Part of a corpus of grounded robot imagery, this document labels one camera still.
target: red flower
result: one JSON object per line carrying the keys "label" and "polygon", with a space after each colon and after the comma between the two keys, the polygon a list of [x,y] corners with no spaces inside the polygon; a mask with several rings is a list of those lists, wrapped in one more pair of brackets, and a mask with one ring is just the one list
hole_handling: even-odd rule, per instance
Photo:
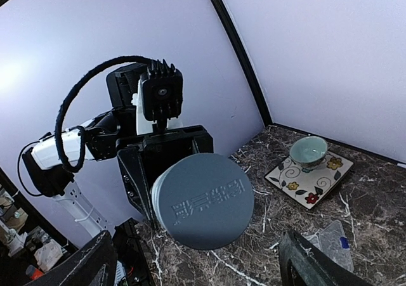
{"label": "red flower", "polygon": [[308,204],[315,204],[318,201],[318,195],[309,193],[309,196],[304,198]]}

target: round lid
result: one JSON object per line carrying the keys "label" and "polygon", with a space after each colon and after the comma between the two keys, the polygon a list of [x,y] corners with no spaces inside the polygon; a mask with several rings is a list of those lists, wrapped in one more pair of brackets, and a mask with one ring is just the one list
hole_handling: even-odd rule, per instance
{"label": "round lid", "polygon": [[151,194],[161,225],[181,244],[199,250],[236,240],[254,209],[246,174],[212,153],[191,155],[171,166],[155,181]]}

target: flower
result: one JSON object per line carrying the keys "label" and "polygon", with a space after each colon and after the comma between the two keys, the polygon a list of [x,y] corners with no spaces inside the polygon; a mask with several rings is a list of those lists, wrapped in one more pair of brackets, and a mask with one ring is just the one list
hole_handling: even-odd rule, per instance
{"label": "flower", "polygon": [[318,195],[309,193],[309,196],[304,198],[308,204],[315,204],[318,201]]}
{"label": "flower", "polygon": [[290,189],[290,190],[296,190],[296,189],[298,188],[298,186],[299,186],[299,184],[294,181],[294,182],[292,182],[292,183],[289,183],[289,184],[287,185],[287,188]]}
{"label": "flower", "polygon": [[332,170],[336,170],[339,167],[342,167],[343,163],[341,162],[341,158],[331,157],[330,161],[327,163],[327,167]]}

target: white panel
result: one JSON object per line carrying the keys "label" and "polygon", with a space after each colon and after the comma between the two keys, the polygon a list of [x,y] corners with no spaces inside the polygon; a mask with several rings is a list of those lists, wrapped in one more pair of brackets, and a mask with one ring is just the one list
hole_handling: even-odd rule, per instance
{"label": "white panel", "polygon": [[406,162],[406,0],[225,0],[276,123]]}
{"label": "white panel", "polygon": [[[174,63],[184,76],[183,123],[205,126],[218,153],[232,153],[261,130],[210,0],[10,0],[0,7],[0,165],[16,184],[21,147],[53,131],[59,105],[89,69],[120,55]],[[105,83],[111,70],[85,86],[66,127],[111,109]],[[25,170],[23,179],[34,191]],[[87,162],[76,180],[111,222],[140,218],[127,201],[115,159]],[[56,202],[29,199],[75,244],[89,240]]]}

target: dark marble surface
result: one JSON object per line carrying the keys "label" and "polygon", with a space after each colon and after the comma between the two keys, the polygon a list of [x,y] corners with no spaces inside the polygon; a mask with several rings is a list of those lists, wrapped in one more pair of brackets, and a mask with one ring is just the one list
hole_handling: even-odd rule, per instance
{"label": "dark marble surface", "polygon": [[[177,244],[163,230],[138,225],[157,285],[280,285],[277,247],[289,228],[313,234],[339,219],[351,245],[354,273],[373,285],[406,285],[406,169],[342,146],[330,150],[352,161],[352,171],[311,211],[264,180],[302,134],[264,129],[232,159],[255,190],[252,221],[234,243],[214,251]],[[348,208],[339,193],[348,200]]]}

